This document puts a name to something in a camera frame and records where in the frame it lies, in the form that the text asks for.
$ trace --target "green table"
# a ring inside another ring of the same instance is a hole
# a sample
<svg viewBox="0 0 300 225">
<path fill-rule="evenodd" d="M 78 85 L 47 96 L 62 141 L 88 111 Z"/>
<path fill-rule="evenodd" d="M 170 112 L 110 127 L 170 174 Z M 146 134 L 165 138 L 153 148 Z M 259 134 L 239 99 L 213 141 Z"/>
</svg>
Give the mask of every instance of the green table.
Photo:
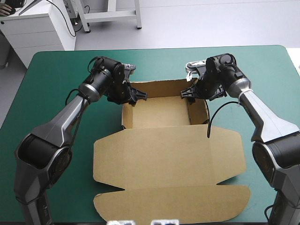
<svg viewBox="0 0 300 225">
<path fill-rule="evenodd" d="M 300 126 L 300 79 L 282 46 L 245 46 L 113 51 L 40 52 L 24 77 L 0 130 L 0 221 L 23 221 L 13 192 L 15 159 L 19 142 L 35 126 L 49 121 L 64 106 L 68 92 L 88 75 L 87 64 L 94 56 L 107 56 L 135 64 L 131 81 L 185 78 L 185 63 L 209 56 L 232 53 L 239 67 L 252 81 L 254 92 L 281 118 Z M 229 97 L 209 102 L 211 112 Z M 48 196 L 54 221 L 101 222 L 93 198 L 98 193 L 119 190 L 93 180 L 93 143 L 121 130 L 121 106 L 103 97 L 83 115 L 73 147 L 70 167 Z M 244 109 L 236 105 L 223 108 L 214 125 L 232 129 L 242 136 L 247 171 L 226 184 L 243 184 L 251 190 L 247 208 L 232 221 L 264 222 L 263 210 L 274 201 L 272 190 L 252 158 L 250 138 L 254 125 Z"/>
</svg>

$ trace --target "cardboard box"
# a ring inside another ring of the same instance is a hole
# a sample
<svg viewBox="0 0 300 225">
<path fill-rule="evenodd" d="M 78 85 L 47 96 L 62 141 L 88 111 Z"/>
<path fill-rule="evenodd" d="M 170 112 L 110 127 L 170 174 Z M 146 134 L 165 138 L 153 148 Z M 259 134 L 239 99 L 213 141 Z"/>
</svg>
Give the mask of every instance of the cardboard box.
<svg viewBox="0 0 300 225">
<path fill-rule="evenodd" d="M 241 137 L 219 127 L 206 137 L 205 102 L 189 105 L 180 98 L 190 85 L 186 80 L 134 83 L 148 93 L 147 101 L 125 104 L 126 129 L 95 142 L 94 179 L 125 189 L 95 196 L 106 221 L 219 222 L 246 207 L 248 187 L 217 185 L 245 171 Z"/>
</svg>

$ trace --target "white table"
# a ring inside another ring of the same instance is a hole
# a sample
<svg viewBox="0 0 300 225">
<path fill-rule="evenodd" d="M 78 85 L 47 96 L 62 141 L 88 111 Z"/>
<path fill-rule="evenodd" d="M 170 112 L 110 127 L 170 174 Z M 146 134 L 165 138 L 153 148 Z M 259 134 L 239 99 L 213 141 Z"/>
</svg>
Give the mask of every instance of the white table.
<svg viewBox="0 0 300 225">
<path fill-rule="evenodd" d="M 24 7 L 32 1 L 27 0 Z M 68 27 L 74 34 L 63 1 L 52 0 L 52 2 L 63 12 Z M 1 16 L 0 30 L 27 68 L 37 52 L 75 49 L 76 38 L 69 34 L 62 15 L 49 2 L 44 0 L 21 16 L 19 12 L 10 16 Z"/>
</svg>

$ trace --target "white sticker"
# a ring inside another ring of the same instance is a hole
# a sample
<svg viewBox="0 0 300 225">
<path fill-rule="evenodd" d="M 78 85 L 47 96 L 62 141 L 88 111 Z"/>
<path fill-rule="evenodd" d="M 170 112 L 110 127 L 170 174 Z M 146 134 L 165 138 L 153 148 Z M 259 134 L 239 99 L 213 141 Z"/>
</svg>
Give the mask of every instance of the white sticker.
<svg viewBox="0 0 300 225">
<path fill-rule="evenodd" d="M 192 74 L 191 72 L 189 72 L 189 73 L 187 74 L 187 82 L 191 81 L 192 78 L 193 78 L 193 74 Z"/>
</svg>

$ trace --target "grey floor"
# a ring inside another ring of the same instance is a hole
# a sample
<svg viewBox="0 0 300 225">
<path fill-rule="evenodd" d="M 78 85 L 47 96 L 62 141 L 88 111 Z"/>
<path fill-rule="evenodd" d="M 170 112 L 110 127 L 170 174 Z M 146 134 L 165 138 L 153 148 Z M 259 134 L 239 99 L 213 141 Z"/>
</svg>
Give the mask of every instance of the grey floor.
<svg viewBox="0 0 300 225">
<path fill-rule="evenodd" d="M 283 45 L 300 65 L 300 0 L 140 0 L 142 26 L 135 21 L 92 23 L 78 32 L 76 50 Z M 85 0 L 91 12 L 102 0 Z M 118 10 L 134 6 L 119 0 Z M 0 126 L 26 69 L 13 54 L 0 70 Z"/>
</svg>

